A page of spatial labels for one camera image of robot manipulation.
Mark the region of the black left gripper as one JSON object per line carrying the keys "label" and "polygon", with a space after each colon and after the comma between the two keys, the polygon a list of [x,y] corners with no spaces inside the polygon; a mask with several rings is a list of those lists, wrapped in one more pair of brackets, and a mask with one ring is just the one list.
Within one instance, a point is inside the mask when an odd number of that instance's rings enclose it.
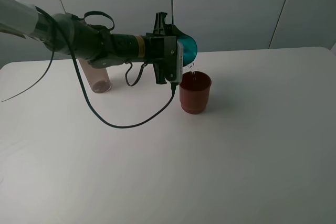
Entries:
{"label": "black left gripper", "polygon": [[147,33],[145,59],[152,64],[156,84],[177,83],[177,38],[181,31],[173,24],[166,24],[167,13],[155,14],[153,33]]}

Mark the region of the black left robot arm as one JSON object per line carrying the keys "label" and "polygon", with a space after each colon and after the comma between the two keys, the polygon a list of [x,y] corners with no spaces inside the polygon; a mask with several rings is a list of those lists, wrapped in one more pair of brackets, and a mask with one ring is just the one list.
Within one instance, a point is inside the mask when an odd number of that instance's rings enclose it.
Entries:
{"label": "black left robot arm", "polygon": [[89,25],[76,15],[50,16],[35,5],[1,0],[1,31],[42,41],[49,50],[83,59],[93,68],[122,64],[152,64],[157,84],[180,83],[183,74],[183,47],[180,31],[166,24],[167,14],[156,14],[152,33],[115,34],[111,28]]}

